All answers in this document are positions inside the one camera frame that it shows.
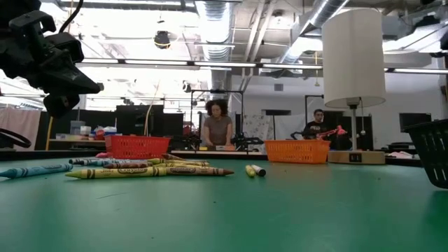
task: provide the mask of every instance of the green table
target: green table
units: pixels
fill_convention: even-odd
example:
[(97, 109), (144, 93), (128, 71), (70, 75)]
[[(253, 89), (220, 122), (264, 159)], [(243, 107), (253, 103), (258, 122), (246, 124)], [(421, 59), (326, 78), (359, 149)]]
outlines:
[[(0, 162), (0, 171), (66, 161)], [(266, 177), (249, 178), (251, 163)], [(235, 174), (0, 178), (0, 251), (448, 250), (448, 191), (422, 168), (211, 164)]]

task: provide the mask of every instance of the black basket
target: black basket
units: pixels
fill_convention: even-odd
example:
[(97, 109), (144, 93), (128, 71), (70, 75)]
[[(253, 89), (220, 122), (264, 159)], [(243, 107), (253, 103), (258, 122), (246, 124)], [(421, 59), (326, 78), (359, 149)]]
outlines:
[(429, 181), (448, 189), (448, 120), (413, 125), (405, 132), (411, 136)]

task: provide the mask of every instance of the gray shirt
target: gray shirt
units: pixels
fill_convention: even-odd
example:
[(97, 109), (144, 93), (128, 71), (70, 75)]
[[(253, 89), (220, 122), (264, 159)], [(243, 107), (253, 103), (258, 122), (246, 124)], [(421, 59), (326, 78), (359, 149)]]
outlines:
[(210, 131), (210, 141), (215, 146), (223, 146), (226, 144), (227, 126), (232, 124), (232, 119), (228, 116), (221, 117), (220, 120), (213, 116), (205, 119), (204, 127), (208, 127)]

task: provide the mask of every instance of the orange basket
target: orange basket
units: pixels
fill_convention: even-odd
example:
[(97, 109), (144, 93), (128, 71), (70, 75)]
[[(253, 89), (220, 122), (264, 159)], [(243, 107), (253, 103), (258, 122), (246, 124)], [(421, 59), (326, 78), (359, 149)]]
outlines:
[(330, 142), (323, 140), (266, 140), (267, 159), (271, 162), (323, 164)]
[(169, 138), (151, 136), (105, 136), (109, 157), (117, 159), (161, 158)]

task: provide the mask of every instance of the white lampshade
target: white lampshade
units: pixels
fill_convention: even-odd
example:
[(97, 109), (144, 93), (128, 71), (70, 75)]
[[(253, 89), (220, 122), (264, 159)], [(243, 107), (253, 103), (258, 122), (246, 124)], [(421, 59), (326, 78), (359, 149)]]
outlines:
[(347, 99), (362, 106), (385, 102), (382, 14), (372, 9), (349, 10), (322, 27), (324, 101), (347, 108)]

